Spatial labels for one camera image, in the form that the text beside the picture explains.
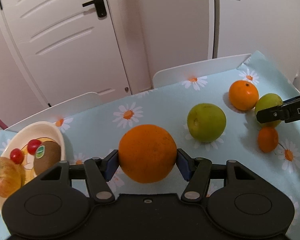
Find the brownish wrinkled apple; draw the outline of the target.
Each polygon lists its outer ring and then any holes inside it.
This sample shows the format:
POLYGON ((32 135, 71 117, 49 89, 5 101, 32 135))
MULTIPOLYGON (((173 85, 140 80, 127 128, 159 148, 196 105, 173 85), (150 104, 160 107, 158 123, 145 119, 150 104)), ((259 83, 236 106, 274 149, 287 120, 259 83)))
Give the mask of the brownish wrinkled apple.
POLYGON ((23 182, 23 168, 11 159, 0 157, 0 196, 8 198, 22 187, 23 182))

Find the red cherry tomato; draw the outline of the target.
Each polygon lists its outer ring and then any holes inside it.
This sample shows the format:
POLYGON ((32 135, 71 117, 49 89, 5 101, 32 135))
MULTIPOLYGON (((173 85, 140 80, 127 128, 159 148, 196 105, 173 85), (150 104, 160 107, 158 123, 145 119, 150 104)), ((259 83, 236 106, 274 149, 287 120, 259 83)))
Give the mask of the red cherry tomato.
POLYGON ((24 161, 24 154, 23 152, 18 149, 18 148, 14 148, 13 150, 11 150, 10 152, 10 159, 11 161, 13 161, 15 164, 20 165, 23 163, 24 161))
POLYGON ((31 155, 35 155, 37 148, 41 145, 41 141, 38 139, 31 139, 27 143, 27 151, 31 155))

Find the green apple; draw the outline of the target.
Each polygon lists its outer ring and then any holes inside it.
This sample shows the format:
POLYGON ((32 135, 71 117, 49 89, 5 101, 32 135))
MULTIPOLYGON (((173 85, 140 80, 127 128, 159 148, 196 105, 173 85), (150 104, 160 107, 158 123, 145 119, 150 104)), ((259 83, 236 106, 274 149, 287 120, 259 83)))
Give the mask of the green apple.
POLYGON ((200 103, 187 115, 190 135, 201 143, 218 139, 226 128, 226 116, 221 108, 211 103, 200 103))
MULTIPOLYGON (((255 116, 257 115, 258 111, 261 111, 261 110, 264 110, 264 109, 267 109, 270 107, 279 106, 282 104, 283 104, 283 101, 282 101, 281 97, 278 96, 277 94, 274 94, 274 93, 265 94, 264 96, 259 98, 259 100, 255 106, 255 116)), ((268 122, 268 123, 264 123, 264 124, 257 121, 257 123, 261 127, 275 128, 281 123, 281 120, 272 121, 272 122, 268 122)))

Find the white chair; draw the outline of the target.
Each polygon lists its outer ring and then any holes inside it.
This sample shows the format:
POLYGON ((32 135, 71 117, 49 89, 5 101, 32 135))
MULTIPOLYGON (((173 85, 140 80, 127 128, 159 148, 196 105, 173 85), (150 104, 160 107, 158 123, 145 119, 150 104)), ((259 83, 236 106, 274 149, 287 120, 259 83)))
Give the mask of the white chair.
POLYGON ((217 74, 239 67, 251 54, 233 55, 163 69, 154 74, 154 88, 186 81, 193 77, 217 74))
POLYGON ((6 131, 19 132, 24 127, 39 121, 56 122, 59 119, 67 118, 102 104, 104 102, 97 93, 88 92, 29 116, 8 127, 6 131))

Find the white door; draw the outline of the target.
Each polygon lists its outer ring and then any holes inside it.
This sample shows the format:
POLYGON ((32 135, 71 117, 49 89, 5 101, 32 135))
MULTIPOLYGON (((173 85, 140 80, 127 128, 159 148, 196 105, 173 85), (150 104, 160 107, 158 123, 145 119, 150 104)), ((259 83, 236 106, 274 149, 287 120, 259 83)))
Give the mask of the white door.
POLYGON ((0 14, 23 72, 54 106, 87 92, 103 102, 131 94, 108 1, 0 0, 0 14))

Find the large orange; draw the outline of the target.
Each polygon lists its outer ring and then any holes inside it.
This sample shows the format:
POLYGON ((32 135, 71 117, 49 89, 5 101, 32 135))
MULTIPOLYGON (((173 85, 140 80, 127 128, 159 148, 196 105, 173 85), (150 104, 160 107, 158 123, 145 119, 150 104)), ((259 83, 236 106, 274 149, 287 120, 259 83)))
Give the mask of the large orange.
POLYGON ((119 142, 119 162, 130 179, 156 183, 168 176, 177 157, 177 146, 165 129, 139 125, 130 129, 119 142))

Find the medium orange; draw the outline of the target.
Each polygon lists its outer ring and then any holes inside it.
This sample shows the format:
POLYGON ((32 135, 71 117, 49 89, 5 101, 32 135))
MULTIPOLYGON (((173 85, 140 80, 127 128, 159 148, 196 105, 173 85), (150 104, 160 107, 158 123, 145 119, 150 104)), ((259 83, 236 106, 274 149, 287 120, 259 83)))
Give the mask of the medium orange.
POLYGON ((252 110, 258 100, 257 88, 250 82, 244 80, 235 81, 228 92, 230 103, 240 111, 252 110))

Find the small tangerine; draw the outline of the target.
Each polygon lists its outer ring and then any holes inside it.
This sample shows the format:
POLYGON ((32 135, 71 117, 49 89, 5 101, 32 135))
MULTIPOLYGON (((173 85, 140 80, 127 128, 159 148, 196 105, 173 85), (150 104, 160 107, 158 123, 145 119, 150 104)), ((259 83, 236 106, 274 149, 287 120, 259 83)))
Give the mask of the small tangerine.
POLYGON ((279 135, 273 127, 263 127, 258 133, 257 143, 263 153, 269 153, 279 144, 279 135))

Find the daisy print tablecloth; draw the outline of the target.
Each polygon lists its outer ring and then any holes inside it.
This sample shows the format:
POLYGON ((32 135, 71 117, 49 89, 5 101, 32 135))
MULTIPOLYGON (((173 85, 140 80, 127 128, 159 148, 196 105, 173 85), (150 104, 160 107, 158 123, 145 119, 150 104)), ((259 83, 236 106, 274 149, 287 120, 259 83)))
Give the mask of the daisy print tablecloth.
POLYGON ((260 52, 163 70, 143 96, 89 92, 0 132, 29 140, 0 239, 300 239, 300 93, 260 52))

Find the brown kiwi with sticker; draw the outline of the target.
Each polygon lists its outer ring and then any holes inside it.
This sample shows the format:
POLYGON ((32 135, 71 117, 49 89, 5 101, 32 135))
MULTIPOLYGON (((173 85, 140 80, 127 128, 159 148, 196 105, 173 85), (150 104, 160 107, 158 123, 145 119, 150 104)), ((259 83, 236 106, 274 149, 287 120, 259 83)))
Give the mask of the brown kiwi with sticker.
POLYGON ((34 155, 33 168, 40 175, 61 160, 61 147, 54 141, 42 142, 34 155))

